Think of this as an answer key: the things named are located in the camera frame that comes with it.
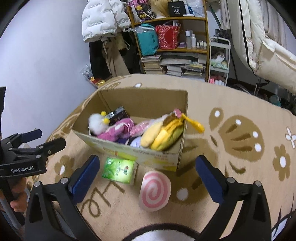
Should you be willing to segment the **person's left hand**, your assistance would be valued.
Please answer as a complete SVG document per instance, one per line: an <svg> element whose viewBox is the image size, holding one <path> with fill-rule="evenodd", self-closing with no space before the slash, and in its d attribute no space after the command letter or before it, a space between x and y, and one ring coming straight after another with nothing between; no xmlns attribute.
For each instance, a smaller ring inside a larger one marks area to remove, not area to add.
<svg viewBox="0 0 296 241"><path fill-rule="evenodd" d="M10 189L15 197L15 200L10 202L11 208L15 212L24 212L27 209L27 194L25 192L27 180L25 177L18 181L9 181Z"/></svg>

